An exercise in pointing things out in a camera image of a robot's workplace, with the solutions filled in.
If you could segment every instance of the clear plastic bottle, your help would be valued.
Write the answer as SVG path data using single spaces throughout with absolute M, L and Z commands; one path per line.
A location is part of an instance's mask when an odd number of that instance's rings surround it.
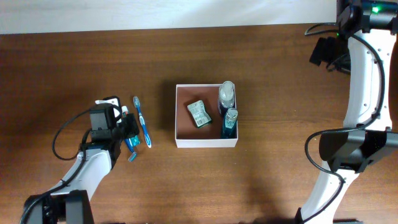
M 223 120 L 223 129 L 221 130 L 222 139 L 235 137 L 237 118 L 238 111 L 235 108 L 228 109 Z
M 218 90 L 218 112 L 222 117 L 225 116 L 229 108 L 233 108 L 235 105 L 234 89 L 234 83 L 226 81 Z

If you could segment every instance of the white backdrop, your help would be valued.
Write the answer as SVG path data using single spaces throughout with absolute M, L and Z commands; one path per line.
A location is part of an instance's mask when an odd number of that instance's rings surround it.
M 0 34 L 336 21 L 336 0 L 0 0 Z

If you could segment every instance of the white and green package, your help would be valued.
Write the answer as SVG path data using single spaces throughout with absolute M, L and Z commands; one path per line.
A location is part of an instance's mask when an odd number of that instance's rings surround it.
M 205 104 L 202 100 L 196 101 L 187 106 L 191 112 L 192 118 L 195 121 L 197 128 L 201 128 L 211 123 L 211 118 L 206 112 Z

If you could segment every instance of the box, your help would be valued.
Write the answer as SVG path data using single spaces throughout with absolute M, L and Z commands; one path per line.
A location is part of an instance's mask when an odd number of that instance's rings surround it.
M 179 148 L 198 147 L 235 147 L 238 141 L 238 124 L 236 137 L 220 139 L 223 118 L 217 108 L 218 89 L 221 84 L 187 84 L 175 87 L 175 143 Z M 203 100 L 212 123 L 202 128 L 196 128 L 187 106 L 198 100 Z

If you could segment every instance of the open box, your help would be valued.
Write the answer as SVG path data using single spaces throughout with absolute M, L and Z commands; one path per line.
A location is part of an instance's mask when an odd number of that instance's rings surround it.
M 181 148 L 196 147 L 235 147 L 238 141 L 238 124 L 236 136 L 231 139 L 220 139 L 223 118 L 217 108 L 218 89 L 221 84 L 186 84 L 175 87 L 175 143 Z M 197 128 L 187 106 L 203 100 L 206 112 L 212 123 Z

